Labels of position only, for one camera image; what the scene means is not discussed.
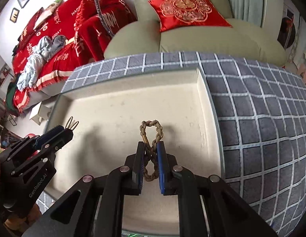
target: small white stool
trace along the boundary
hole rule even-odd
[[[42,105],[42,102],[40,102],[32,108],[29,119],[32,119],[34,122],[40,125],[41,119],[49,119],[50,112],[51,108]]]

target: rope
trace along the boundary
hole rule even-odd
[[[155,139],[152,141],[152,146],[150,146],[148,138],[146,137],[145,129],[146,127],[155,126],[156,127],[156,136]],[[145,155],[144,155],[144,179],[147,182],[151,182],[154,179],[158,178],[159,170],[158,170],[158,162],[157,162],[157,151],[156,146],[157,143],[163,138],[163,127],[157,120],[154,121],[142,121],[140,125],[140,135],[142,136],[143,142],[145,145]],[[149,161],[152,161],[154,164],[154,172],[153,174],[149,175],[148,170],[146,169],[147,164]]]

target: gray checkered blanket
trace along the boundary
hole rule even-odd
[[[198,52],[131,55],[73,71],[62,92],[148,71],[199,67],[215,105],[225,181],[279,236],[306,209],[306,87],[282,68]]]

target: blue gripper pad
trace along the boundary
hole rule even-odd
[[[52,128],[51,130],[49,130],[48,132],[46,132],[45,134],[43,134],[42,136],[38,137],[36,140],[35,149],[41,150],[42,145],[44,145],[47,141],[49,141],[51,138],[53,138],[54,136],[56,136],[63,130],[64,130],[64,127],[61,125],[58,125]]]
[[[161,194],[164,194],[165,192],[165,175],[164,175],[164,172],[163,172],[163,166],[162,166],[162,155],[161,155],[161,152],[162,152],[162,146],[163,145],[163,148],[164,148],[164,143],[159,141],[157,143],[157,161],[158,161],[158,169],[159,169],[159,183],[160,183],[160,190],[161,190]]]
[[[142,187],[143,187],[143,175],[144,175],[144,156],[141,157],[141,171],[140,171],[140,177],[139,177],[140,193],[141,193]]]

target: bed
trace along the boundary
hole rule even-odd
[[[99,0],[99,3],[113,33],[136,21],[123,0]],[[13,104],[19,112],[60,93],[76,67],[103,60],[103,52],[111,40],[99,20],[94,0],[67,0],[34,31],[33,25],[42,12],[43,8],[35,13],[21,34],[12,61],[14,73],[23,71],[27,58],[33,53],[32,47],[43,36],[53,39],[64,35],[67,44],[43,66],[33,87],[15,91]]]

